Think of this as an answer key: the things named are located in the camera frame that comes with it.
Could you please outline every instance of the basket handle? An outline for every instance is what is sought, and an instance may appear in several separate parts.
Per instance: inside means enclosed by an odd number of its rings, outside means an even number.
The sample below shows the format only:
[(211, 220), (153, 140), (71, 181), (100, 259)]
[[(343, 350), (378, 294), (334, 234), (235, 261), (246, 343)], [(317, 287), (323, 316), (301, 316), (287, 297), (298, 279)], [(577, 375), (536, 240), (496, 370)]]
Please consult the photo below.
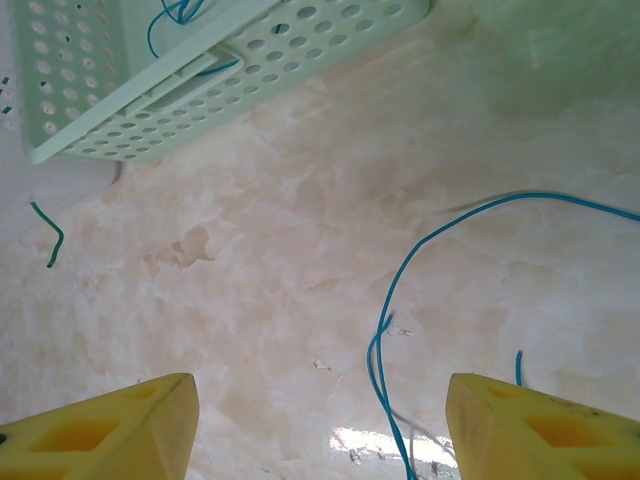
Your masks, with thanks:
[[(219, 66), (231, 67), (210, 75), (199, 75)], [(141, 112), (165, 113), (184, 105), (214, 85), (244, 68), (245, 61), (238, 53), (217, 45), (159, 81), (145, 93), (124, 107), (122, 114), (132, 117)]]

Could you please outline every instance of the beige marble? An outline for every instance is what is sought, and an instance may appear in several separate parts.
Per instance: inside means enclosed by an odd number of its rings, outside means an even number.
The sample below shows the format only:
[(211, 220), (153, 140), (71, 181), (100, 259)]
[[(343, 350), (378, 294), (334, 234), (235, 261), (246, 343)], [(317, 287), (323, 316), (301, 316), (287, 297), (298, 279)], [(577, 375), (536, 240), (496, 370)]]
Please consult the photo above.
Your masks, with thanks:
[[(394, 272), (451, 209), (503, 192), (640, 210), (639, 15), (635, 0), (440, 0), (127, 168), (59, 219), (52, 270), (45, 227), (2, 245), (0, 421), (188, 371), (189, 479), (402, 478), (365, 369)], [(640, 419), (639, 245), (637, 224), (530, 201), (425, 247), (384, 338), (394, 405), (446, 437), (449, 376), (513, 381), (522, 348), (529, 385)], [(424, 438), (415, 451), (423, 478), (453, 464)]]

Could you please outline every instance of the blue wire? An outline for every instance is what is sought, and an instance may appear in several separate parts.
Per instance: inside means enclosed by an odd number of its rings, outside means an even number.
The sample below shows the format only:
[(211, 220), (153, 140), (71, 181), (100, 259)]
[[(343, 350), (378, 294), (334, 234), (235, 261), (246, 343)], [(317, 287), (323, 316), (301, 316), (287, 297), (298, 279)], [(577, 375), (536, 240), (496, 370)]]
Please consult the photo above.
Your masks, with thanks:
[(516, 385), (522, 386), (522, 350), (516, 355)]
[[(158, 52), (156, 52), (156, 49), (153, 48), (153, 41), (151, 40), (151, 32), (153, 31), (153, 27), (156, 25), (156, 23), (158, 23), (158, 21), (166, 15), (178, 25), (186, 25), (191, 20), (193, 20), (193, 17), (195, 17), (198, 14), (198, 11), (200, 10), (200, 8), (202, 7), (202, 4), (204, 3), (204, 0), (197, 0), (196, 4), (186, 14), (185, 12), (189, 8), (189, 4), (191, 3), (191, 0), (178, 0), (177, 2), (172, 3), (171, 5), (167, 5), (166, 0), (161, 0), (161, 2), (163, 7), (162, 11), (158, 13), (155, 17), (153, 17), (153, 20), (151, 20), (151, 23), (149, 23), (149, 27), (147, 28), (147, 45), (149, 46), (149, 51), (151, 51), (151, 54), (156, 58), (160, 58), (160, 55), (158, 55)], [(175, 10), (176, 8), (178, 9), (177, 17), (172, 13), (172, 11)], [(203, 72), (200, 72), (197, 76), (202, 77), (205, 75), (212, 75), (214, 73), (221, 72), (223, 70), (226, 70), (227, 68), (233, 67), (238, 62), (239, 60), (235, 60), (233, 62), (227, 63), (226, 65), (221, 65), (219, 67), (214, 67), (209, 70), (205, 70)]]
[[(398, 282), (400, 281), (400, 278), (402, 277), (402, 274), (404, 273), (407, 266), (409, 265), (409, 262), (411, 262), (415, 254), (418, 252), (418, 250), (420, 250), (420, 248), (425, 243), (433, 240), (435, 237), (437, 237), (441, 233), (446, 232), (450, 228), (455, 227), (459, 223), (467, 220), (468, 218), (471, 218), (481, 212), (484, 212), (485, 210), (489, 210), (490, 208), (497, 207), (504, 203), (514, 202), (516, 200), (531, 199), (531, 198), (544, 198), (544, 199), (550, 199), (550, 200), (559, 200), (567, 203), (573, 203), (575, 205), (580, 205), (580, 206), (591, 208), (594, 210), (599, 210), (601, 212), (610, 213), (612, 215), (617, 215), (622, 218), (627, 218), (629, 220), (633, 220), (634, 222), (640, 222), (640, 215), (636, 215), (635, 213), (631, 213), (626, 210), (621, 210), (619, 208), (608, 207), (606, 205), (602, 205), (596, 202), (591, 202), (589, 200), (582, 200), (580, 198), (572, 197), (570, 195), (564, 195), (561, 193), (527, 192), (527, 193), (517, 193), (514, 195), (508, 195), (506, 197), (499, 198), (492, 202), (481, 205), (480, 207), (474, 208), (473, 210), (447, 223), (443, 227), (440, 227), (435, 232), (427, 235), (418, 243), (416, 243), (416, 245), (411, 249), (411, 251), (409, 251), (409, 254), (403, 260), (402, 264), (400, 265), (400, 268), (398, 269), (395, 276), (393, 277), (391, 285), (389, 286), (389, 291), (387, 292), (387, 297), (384, 300), (382, 312), (380, 313), (376, 334), (371, 339), (371, 343), (369, 344), (369, 348), (367, 349), (367, 371), (369, 372), (369, 380), (371, 381), (373, 390), (376, 396), (378, 397), (378, 400), (380, 401), (382, 408), (387, 414), (387, 419), (389, 420), (389, 425), (393, 433), (393, 438), (396, 441), (398, 450), (400, 452), (400, 456), (402, 457), (402, 460), (404, 461), (404, 464), (405, 464), (405, 471), (406, 471), (408, 480), (417, 480), (418, 477), (416, 473), (413, 471), (413, 468), (411, 467), (411, 463), (407, 455), (407, 449), (404, 444), (404, 440), (402, 438), (400, 428), (398, 427), (398, 424), (393, 418), (393, 412), (391, 410), (391, 402), (389, 400), (389, 393), (387, 391), (387, 386), (384, 378), (384, 368), (382, 363), (382, 349), (381, 349), (382, 334), (389, 328), (389, 325), (391, 324), (391, 320), (393, 318), (392, 314), (389, 315), (387, 313), (389, 310), (389, 305), (391, 304), (391, 298), (393, 297), (393, 293), (398, 285)], [(380, 381), (380, 384), (378, 384), (378, 382), (376, 381), (375, 375), (373, 373), (374, 372), (373, 365), (371, 363), (372, 362), (371, 353), (374, 347), (376, 348), (376, 361), (378, 363), (378, 379)], [(520, 353), (519, 353), (519, 357), (520, 357), (520, 361), (522, 361), (522, 355)]]

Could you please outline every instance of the cable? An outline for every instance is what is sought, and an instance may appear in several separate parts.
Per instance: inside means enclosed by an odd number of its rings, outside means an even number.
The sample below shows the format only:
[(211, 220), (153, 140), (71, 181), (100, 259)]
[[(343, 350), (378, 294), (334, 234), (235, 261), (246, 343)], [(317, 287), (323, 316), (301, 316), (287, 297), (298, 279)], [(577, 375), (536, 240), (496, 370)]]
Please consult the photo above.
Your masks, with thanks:
[[(389, 325), (391, 324), (391, 320), (393, 319), (393, 313), (390, 313), (390, 314), (388, 313), (389, 305), (391, 304), (393, 293), (398, 285), (398, 282), (400, 281), (400, 278), (402, 277), (402, 274), (404, 273), (407, 266), (409, 265), (409, 262), (411, 262), (415, 254), (418, 252), (418, 250), (420, 250), (420, 248), (422, 248), (424, 244), (433, 240), (435, 237), (437, 237), (441, 233), (446, 232), (450, 228), (455, 227), (459, 223), (481, 212), (484, 212), (485, 210), (489, 210), (490, 208), (497, 207), (505, 203), (514, 202), (516, 200), (533, 199), (533, 198), (559, 200), (562, 202), (572, 203), (575, 205), (591, 208), (593, 210), (599, 210), (601, 212), (610, 213), (612, 215), (617, 215), (619, 217), (627, 218), (635, 222), (640, 222), (640, 215), (637, 215), (635, 213), (632, 213), (626, 210), (621, 210), (619, 208), (609, 207), (600, 203), (591, 202), (589, 200), (582, 200), (580, 198), (573, 197), (570, 195), (565, 195), (561, 193), (552, 193), (552, 192), (526, 192), (526, 193), (517, 193), (513, 195), (508, 195), (502, 198), (498, 198), (497, 200), (488, 202), (484, 205), (474, 208), (473, 210), (447, 223), (443, 227), (440, 227), (435, 232), (427, 235), (418, 243), (416, 243), (416, 245), (409, 251), (409, 254), (405, 257), (402, 264), (400, 265), (400, 268), (398, 269), (395, 276), (393, 277), (391, 285), (389, 286), (389, 291), (387, 292), (387, 296), (384, 300), (382, 311), (380, 312), (380, 318), (378, 320), (378, 328), (376, 330), (375, 335), (371, 339), (371, 342), (369, 343), (369, 348), (367, 349), (367, 371), (369, 373), (369, 380), (371, 381), (373, 390), (376, 396), (378, 397), (378, 400), (380, 401), (382, 408), (387, 414), (387, 419), (389, 420), (389, 426), (391, 427), (393, 438), (396, 441), (396, 444), (398, 446), (398, 451), (400, 452), (400, 456), (402, 457), (402, 460), (404, 462), (405, 471), (406, 471), (408, 480), (417, 480), (418, 477), (415, 473), (415, 470), (411, 466), (411, 462), (407, 455), (407, 449), (404, 444), (402, 434), (400, 433), (398, 424), (396, 423), (393, 416), (393, 410), (391, 408), (391, 402), (389, 400), (389, 393), (387, 391), (387, 386), (386, 386), (385, 377), (384, 377), (384, 368), (382, 363), (382, 348), (381, 348), (382, 334), (389, 328)], [(378, 380), (376, 380), (375, 378), (374, 367), (372, 363), (372, 353), (374, 348), (376, 349)]]
[[(149, 50), (151, 51), (151, 54), (156, 58), (160, 58), (160, 55), (158, 55), (158, 52), (156, 52), (156, 49), (153, 48), (153, 41), (151, 40), (151, 32), (153, 31), (153, 27), (155, 26), (155, 24), (158, 23), (158, 21), (166, 15), (178, 25), (184, 26), (187, 23), (189, 23), (191, 20), (193, 20), (193, 17), (195, 17), (198, 14), (198, 11), (200, 10), (200, 8), (202, 7), (202, 4), (204, 3), (204, 0), (196, 0), (195, 5), (191, 7), (191, 9), (189, 9), (189, 4), (191, 3), (191, 0), (178, 0), (177, 2), (172, 3), (171, 5), (167, 5), (166, 0), (160, 0), (160, 1), (162, 2), (162, 7), (163, 7), (162, 11), (158, 13), (155, 17), (153, 17), (153, 20), (151, 20), (151, 23), (149, 23), (149, 27), (147, 28), (147, 45), (149, 46)], [(175, 10), (176, 8), (178, 9), (177, 16), (175, 16), (172, 13), (173, 10)], [(223, 70), (226, 70), (227, 68), (233, 67), (239, 61), (240, 60), (234, 60), (233, 62), (227, 63), (226, 65), (221, 65), (219, 67), (214, 67), (209, 70), (205, 70), (203, 72), (200, 72), (196, 76), (203, 77), (205, 75), (213, 75), (214, 73), (218, 73)]]
[(64, 242), (64, 232), (60, 230), (60, 228), (55, 223), (53, 223), (53, 221), (49, 217), (47, 217), (42, 210), (40, 210), (40, 207), (38, 207), (38, 204), (36, 202), (31, 202), (31, 207), (33, 207), (36, 213), (40, 215), (40, 218), (47, 222), (47, 224), (49, 224), (49, 226), (53, 228), (58, 234), (58, 242), (56, 243), (56, 246), (53, 247), (53, 252), (51, 252), (51, 259), (47, 264), (47, 268), (51, 268), (55, 265), (56, 260), (58, 259), (58, 252), (60, 251), (60, 247)]
[(516, 355), (516, 385), (522, 386), (522, 350)]

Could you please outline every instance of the perforated basket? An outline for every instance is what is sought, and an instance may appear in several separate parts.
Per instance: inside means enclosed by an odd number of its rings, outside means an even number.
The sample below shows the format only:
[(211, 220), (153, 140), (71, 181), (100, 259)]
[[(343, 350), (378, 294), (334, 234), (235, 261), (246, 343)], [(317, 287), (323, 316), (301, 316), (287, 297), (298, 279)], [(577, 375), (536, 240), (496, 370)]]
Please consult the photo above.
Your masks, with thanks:
[(146, 31), (159, 0), (0, 1), (11, 6), (34, 163), (59, 152), (151, 161), (429, 9), (429, 0), (205, 1), (186, 26), (157, 23), (156, 60)]

